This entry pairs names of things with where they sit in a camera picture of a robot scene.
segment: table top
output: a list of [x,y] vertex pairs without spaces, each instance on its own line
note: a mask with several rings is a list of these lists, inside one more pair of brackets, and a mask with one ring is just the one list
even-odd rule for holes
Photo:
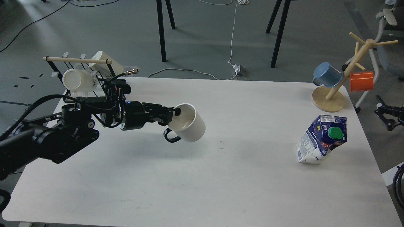
[[[321,111],[311,83],[126,78],[127,101],[193,104],[206,124],[194,143],[164,127],[96,129],[61,164],[26,166],[3,212],[10,221],[121,227],[401,226],[343,87],[348,141],[320,165],[296,143]],[[63,105],[59,103],[56,110]]]

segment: black table leg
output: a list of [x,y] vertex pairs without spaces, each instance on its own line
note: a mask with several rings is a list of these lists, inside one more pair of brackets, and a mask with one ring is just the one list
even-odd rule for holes
[[290,0],[285,0],[285,5],[283,6],[282,17],[280,18],[280,25],[278,30],[278,35],[276,36],[274,53],[272,55],[271,68],[275,68],[276,59],[278,57],[280,42],[282,40],[283,29],[285,28],[286,17],[288,16]]
[[171,2],[170,0],[166,0],[168,16],[170,17],[171,28],[175,29],[174,17],[173,17],[173,10],[171,9]]
[[157,3],[157,18],[158,18],[158,31],[160,33],[160,49],[161,49],[161,61],[166,62],[166,43],[164,40],[164,24],[163,24],[163,9],[161,0],[156,0]]
[[272,25],[274,24],[276,14],[279,11],[280,3],[282,0],[276,0],[274,10],[272,11],[271,19],[269,19],[269,23],[267,26],[267,30],[265,31],[267,34],[271,31]]

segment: white cup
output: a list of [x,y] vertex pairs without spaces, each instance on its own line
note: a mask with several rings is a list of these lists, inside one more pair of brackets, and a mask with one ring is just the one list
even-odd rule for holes
[[[173,116],[173,120],[168,124],[168,128],[164,131],[164,138],[170,143],[175,143],[180,139],[186,142],[195,142],[202,138],[205,133],[205,122],[196,112],[193,105],[183,103],[175,108],[181,109],[179,116]],[[175,138],[168,138],[169,132],[174,131],[178,134]]]
[[69,69],[62,77],[65,88],[71,91],[88,92],[97,87],[97,78],[91,71]]
[[[112,69],[114,70],[114,73],[116,75],[121,74],[124,72],[124,67],[119,64],[117,61],[113,60],[109,55],[107,55],[104,51],[100,50],[97,53],[95,53],[95,55],[91,58],[91,59],[95,59],[95,60],[111,60],[112,61]],[[111,71],[108,68],[107,64],[94,64],[91,63],[89,64],[89,66],[93,69],[93,70],[98,70],[101,72],[102,76],[104,77],[108,77],[111,75]]]

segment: black mug handle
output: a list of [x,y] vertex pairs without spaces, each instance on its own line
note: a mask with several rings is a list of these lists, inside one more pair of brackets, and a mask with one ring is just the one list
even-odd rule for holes
[[164,138],[166,138],[166,140],[170,143],[175,143],[177,141],[179,141],[181,139],[181,137],[176,136],[174,138],[168,138],[167,135],[171,132],[172,130],[170,128],[167,128],[166,130],[164,130]]

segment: mug rim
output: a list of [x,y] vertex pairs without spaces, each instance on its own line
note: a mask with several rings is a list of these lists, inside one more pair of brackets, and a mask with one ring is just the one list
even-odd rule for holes
[[196,120],[197,112],[196,112],[196,108],[194,107],[194,105],[192,105],[192,104],[190,104],[190,103],[181,103],[181,104],[175,106],[174,109],[175,109],[175,108],[178,108],[178,107],[180,107],[180,106],[182,106],[182,105],[188,105],[188,106],[191,106],[191,107],[193,108],[193,110],[194,110],[194,112],[195,112],[194,118],[192,119],[192,122],[191,122],[187,127],[184,127],[184,128],[182,128],[182,129],[180,129],[180,130],[174,130],[173,128],[170,127],[170,123],[169,123],[167,126],[168,126],[172,131],[176,131],[176,132],[184,131],[185,129],[189,128],[189,127],[195,122],[195,120]]

